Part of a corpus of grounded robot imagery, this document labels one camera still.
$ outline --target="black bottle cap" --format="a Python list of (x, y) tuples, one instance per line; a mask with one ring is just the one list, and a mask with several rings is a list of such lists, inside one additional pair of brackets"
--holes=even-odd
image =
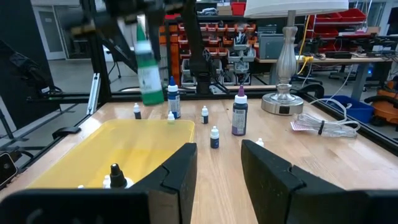
[(125, 188), (127, 180), (124, 178), (123, 171), (118, 164), (111, 165), (111, 188)]

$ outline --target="coiled cable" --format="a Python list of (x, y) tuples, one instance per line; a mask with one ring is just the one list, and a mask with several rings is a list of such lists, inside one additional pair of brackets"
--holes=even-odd
[[(320, 100), (327, 100), (336, 103), (344, 112), (344, 119), (341, 121), (325, 121), (320, 120), (308, 113), (302, 113), (296, 115), (294, 123), (300, 125), (301, 127), (306, 127), (313, 131), (318, 131), (319, 135), (328, 137), (351, 137), (357, 136), (357, 130), (360, 129), (361, 125), (357, 121), (347, 121), (347, 110), (346, 108), (337, 100), (331, 98), (322, 98), (312, 101), (313, 104)], [(346, 124), (355, 124), (356, 127), (352, 128)]]

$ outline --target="dropper bottle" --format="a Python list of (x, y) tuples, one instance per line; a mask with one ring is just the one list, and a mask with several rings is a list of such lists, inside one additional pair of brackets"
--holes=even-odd
[(146, 39), (140, 23), (137, 24), (137, 44), (134, 48), (139, 88), (144, 105), (157, 105), (164, 102), (160, 83), (159, 66), (155, 60), (150, 42)]

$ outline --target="yellow plastic tray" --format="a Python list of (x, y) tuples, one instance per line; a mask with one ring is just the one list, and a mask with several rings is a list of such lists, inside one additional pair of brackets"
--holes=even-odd
[(115, 119), (105, 122), (81, 144), (36, 179), (29, 188), (102, 188), (104, 176), (118, 163), (124, 176), (138, 182), (186, 142), (193, 141), (192, 121)]

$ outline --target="purple bottle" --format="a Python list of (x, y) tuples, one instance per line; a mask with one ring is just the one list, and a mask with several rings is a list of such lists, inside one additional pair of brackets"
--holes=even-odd
[(243, 86), (239, 87), (232, 114), (232, 134), (243, 136), (246, 134), (246, 123), (248, 121), (248, 96), (244, 94)]

